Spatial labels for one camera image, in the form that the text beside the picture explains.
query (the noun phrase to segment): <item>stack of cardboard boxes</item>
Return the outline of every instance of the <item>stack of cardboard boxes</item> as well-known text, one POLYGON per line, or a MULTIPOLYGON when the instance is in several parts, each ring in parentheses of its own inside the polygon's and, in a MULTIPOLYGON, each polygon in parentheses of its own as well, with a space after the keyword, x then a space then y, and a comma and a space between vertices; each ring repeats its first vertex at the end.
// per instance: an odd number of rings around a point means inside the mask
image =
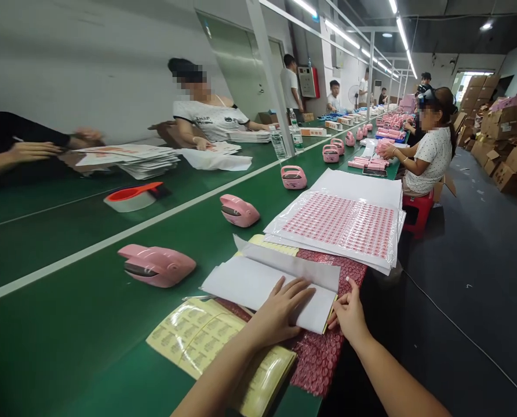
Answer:
POLYGON ((499 75, 477 75, 471 77, 461 99, 460 111, 467 114, 466 126, 472 127, 475 124, 475 117, 479 108, 490 101, 498 81, 500 81, 499 75))

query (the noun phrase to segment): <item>woman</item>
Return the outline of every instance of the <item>woman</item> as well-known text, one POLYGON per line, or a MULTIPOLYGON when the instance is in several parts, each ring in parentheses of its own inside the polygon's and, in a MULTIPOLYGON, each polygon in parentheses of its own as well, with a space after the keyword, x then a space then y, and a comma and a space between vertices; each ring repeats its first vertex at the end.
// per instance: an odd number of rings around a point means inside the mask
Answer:
MULTIPOLYGON (((340 327, 356 351, 384 409, 396 417, 450 417, 444 406, 415 380, 370 334, 365 323, 359 287, 334 302, 329 329, 340 327)), ((296 279, 278 281, 270 297, 245 327, 236 334, 207 367, 172 417, 212 417, 224 415, 231 394, 238 387, 253 356, 261 349, 299 334, 290 324, 295 310, 313 295, 309 282, 296 279)), ((348 415, 355 415, 352 404, 348 415)))
POLYGON ((267 125, 252 122, 232 100, 212 94, 206 75, 200 66, 182 58, 172 58, 168 68, 181 88, 189 91, 190 101, 175 101, 173 117, 184 141, 196 145, 200 151, 214 146, 214 142, 228 139, 228 131, 268 130, 267 125), (197 125, 206 139, 193 135, 197 125))
POLYGON ((426 129, 423 139, 411 148, 391 145, 384 151, 385 159, 397 157, 407 170, 402 178, 403 193, 413 197, 430 193, 456 154, 456 132, 450 118, 457 107, 450 89, 428 89, 418 100, 421 124, 426 129))

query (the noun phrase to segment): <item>pink device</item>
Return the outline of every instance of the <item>pink device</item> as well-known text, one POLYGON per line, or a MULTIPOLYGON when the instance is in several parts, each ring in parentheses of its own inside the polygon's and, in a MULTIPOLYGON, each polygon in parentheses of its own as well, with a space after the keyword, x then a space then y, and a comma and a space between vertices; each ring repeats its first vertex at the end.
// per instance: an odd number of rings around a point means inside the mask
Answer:
POLYGON ((330 140, 330 145, 334 145, 336 148, 338 148, 339 155, 343 155, 345 153, 344 141, 342 139, 333 138, 330 140))
POLYGON ((345 135, 345 144, 348 146, 355 146, 355 138, 353 137, 353 133, 351 131, 345 135))
POLYGON ((307 186, 307 177, 301 167, 286 165, 282 167, 282 182, 287 189, 302 189, 307 186))
POLYGON ((249 227, 260 219, 260 214, 252 204, 231 194, 220 197, 222 214, 225 219, 239 227, 249 227))
POLYGON ((324 162, 339 162, 340 154, 338 153, 338 148, 336 145, 324 145, 322 147, 322 156, 324 158, 324 162))
POLYGON ((196 267, 196 262, 187 255, 158 246, 131 244, 118 254, 127 258, 123 268, 128 275, 160 288, 173 287, 196 267))

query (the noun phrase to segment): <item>plastic bottle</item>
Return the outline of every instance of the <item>plastic bottle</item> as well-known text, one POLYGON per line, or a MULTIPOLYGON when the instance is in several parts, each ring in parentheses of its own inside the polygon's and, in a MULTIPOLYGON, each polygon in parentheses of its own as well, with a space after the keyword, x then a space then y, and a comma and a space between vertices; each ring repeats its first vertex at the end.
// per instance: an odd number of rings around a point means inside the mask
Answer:
POLYGON ((293 145, 295 146, 295 152, 301 153, 303 151, 303 137, 301 135, 301 128, 297 124, 297 118, 293 109, 289 113, 289 118, 292 121, 290 132, 292 134, 293 145))
POLYGON ((272 145, 274 146, 274 151, 276 152, 278 160, 286 159, 287 153, 286 148, 283 146, 282 135, 279 131, 276 130, 275 126, 270 126, 270 135, 272 145))

